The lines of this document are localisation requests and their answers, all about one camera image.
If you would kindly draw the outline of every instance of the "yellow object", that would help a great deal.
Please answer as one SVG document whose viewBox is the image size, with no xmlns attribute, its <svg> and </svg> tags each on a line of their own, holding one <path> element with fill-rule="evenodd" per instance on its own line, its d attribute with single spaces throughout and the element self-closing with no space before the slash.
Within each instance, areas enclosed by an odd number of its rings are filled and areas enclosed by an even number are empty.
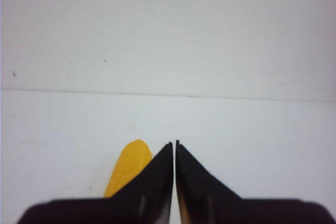
<svg viewBox="0 0 336 224">
<path fill-rule="evenodd" d="M 144 141 L 137 139 L 126 145 L 115 164 L 105 190 L 104 198 L 113 196 L 135 176 L 141 173 L 151 159 L 151 151 Z"/>
</svg>

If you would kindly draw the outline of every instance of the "white surface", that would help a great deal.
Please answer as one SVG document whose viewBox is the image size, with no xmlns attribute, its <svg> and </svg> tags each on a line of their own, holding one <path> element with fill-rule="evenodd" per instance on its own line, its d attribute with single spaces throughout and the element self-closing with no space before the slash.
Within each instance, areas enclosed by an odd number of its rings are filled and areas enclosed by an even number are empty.
<svg viewBox="0 0 336 224">
<path fill-rule="evenodd" d="M 2 91 L 1 105 L 3 224 L 43 200 L 102 196 L 138 137 L 153 153 L 180 139 L 243 197 L 312 200 L 336 216 L 335 103 Z"/>
<path fill-rule="evenodd" d="M 2 87 L 336 101 L 334 2 L 2 0 Z"/>
</svg>

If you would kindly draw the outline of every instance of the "white table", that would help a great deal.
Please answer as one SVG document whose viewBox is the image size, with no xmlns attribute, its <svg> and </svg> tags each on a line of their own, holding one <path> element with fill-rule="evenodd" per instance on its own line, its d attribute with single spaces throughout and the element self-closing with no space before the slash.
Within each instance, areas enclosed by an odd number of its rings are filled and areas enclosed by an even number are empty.
<svg viewBox="0 0 336 224">
<path fill-rule="evenodd" d="M 136 138 L 336 217 L 333 2 L 2 0 L 1 223 L 102 196 Z"/>
</svg>

